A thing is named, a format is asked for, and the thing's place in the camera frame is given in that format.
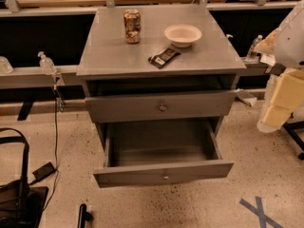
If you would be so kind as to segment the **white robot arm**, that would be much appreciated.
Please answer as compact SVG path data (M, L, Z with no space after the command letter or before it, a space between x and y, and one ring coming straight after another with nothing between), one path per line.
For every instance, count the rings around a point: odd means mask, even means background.
M298 2L286 18L258 46L271 52L275 63L285 67L267 83L265 102L256 127L260 132L279 130L304 103L304 1Z

